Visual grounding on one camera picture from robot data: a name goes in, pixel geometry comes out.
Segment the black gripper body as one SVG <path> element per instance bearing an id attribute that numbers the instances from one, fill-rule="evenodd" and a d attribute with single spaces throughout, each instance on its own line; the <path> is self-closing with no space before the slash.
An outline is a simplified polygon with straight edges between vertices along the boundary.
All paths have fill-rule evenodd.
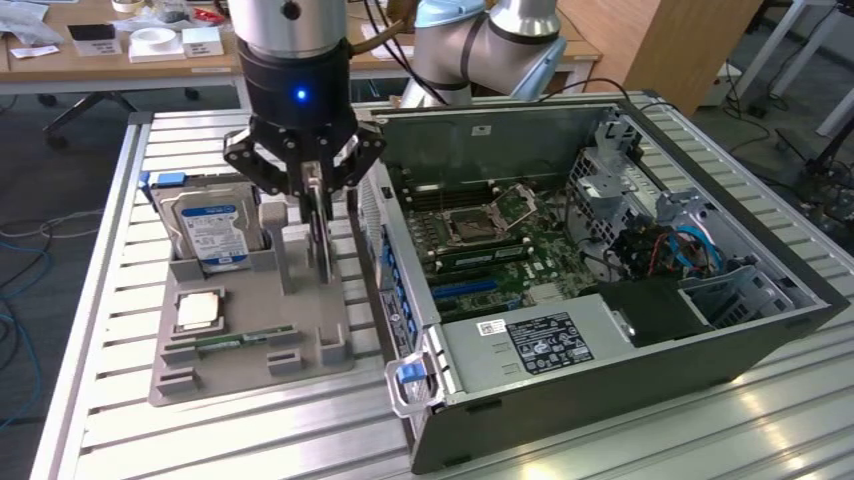
<path id="1" fill-rule="evenodd" d="M 289 164 L 331 165 L 358 129 L 349 41 L 314 56 L 279 57 L 241 40 L 238 53 L 253 116 L 237 134 L 237 159 L 250 162 L 261 146 Z"/>

